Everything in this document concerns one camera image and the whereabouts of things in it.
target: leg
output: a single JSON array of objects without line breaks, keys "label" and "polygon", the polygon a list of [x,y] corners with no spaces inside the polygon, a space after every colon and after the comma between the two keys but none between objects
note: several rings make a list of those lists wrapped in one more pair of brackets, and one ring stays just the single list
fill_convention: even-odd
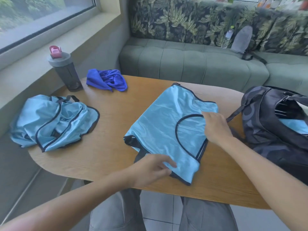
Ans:
[{"label": "leg", "polygon": [[179,231],[238,231],[229,204],[184,198]]},{"label": "leg", "polygon": [[90,231],[146,231],[140,207],[141,190],[120,191],[91,213]]}]

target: water bottle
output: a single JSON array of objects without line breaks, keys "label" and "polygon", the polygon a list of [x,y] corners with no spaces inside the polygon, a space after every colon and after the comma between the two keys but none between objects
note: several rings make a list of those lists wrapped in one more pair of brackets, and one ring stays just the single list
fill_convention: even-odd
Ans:
[{"label": "water bottle", "polygon": [[50,46],[49,64],[56,70],[67,89],[77,92],[83,89],[78,74],[75,70],[73,59],[70,54],[62,52],[57,46]]},{"label": "water bottle", "polygon": [[231,37],[233,35],[233,31],[234,31],[234,26],[230,27],[230,30],[227,32],[222,44],[221,44],[221,48],[222,49],[226,49],[229,45],[229,42],[231,40]]}]

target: trees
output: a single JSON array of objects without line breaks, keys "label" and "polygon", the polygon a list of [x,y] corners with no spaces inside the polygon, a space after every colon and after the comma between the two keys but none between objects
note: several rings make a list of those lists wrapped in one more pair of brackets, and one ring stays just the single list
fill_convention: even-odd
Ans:
[{"label": "trees", "polygon": [[64,7],[63,0],[0,0],[0,32],[31,22]]}]

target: folded light blue bag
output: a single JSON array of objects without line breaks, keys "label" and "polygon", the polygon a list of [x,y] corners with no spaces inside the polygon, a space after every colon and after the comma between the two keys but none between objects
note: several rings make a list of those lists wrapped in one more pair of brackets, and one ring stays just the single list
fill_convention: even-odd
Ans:
[{"label": "folded light blue bag", "polygon": [[170,156],[177,163],[177,168],[165,163],[171,176],[190,185],[208,142],[202,111],[218,112],[218,106],[174,83],[132,125],[124,141],[139,152],[136,161],[148,153]]},{"label": "folded light blue bag", "polygon": [[37,144],[42,152],[52,151],[81,140],[98,120],[99,112],[75,96],[38,95],[25,102],[11,123],[11,139],[21,147]]}]

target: left hand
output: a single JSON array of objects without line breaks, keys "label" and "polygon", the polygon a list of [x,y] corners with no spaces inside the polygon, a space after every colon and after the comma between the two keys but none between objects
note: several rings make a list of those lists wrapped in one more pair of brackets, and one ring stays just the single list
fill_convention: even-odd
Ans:
[{"label": "left hand", "polygon": [[125,169],[125,173],[127,173],[130,178],[130,187],[145,187],[160,178],[169,176],[172,171],[168,169],[163,162],[167,162],[172,167],[176,167],[176,163],[167,155],[148,154]]}]

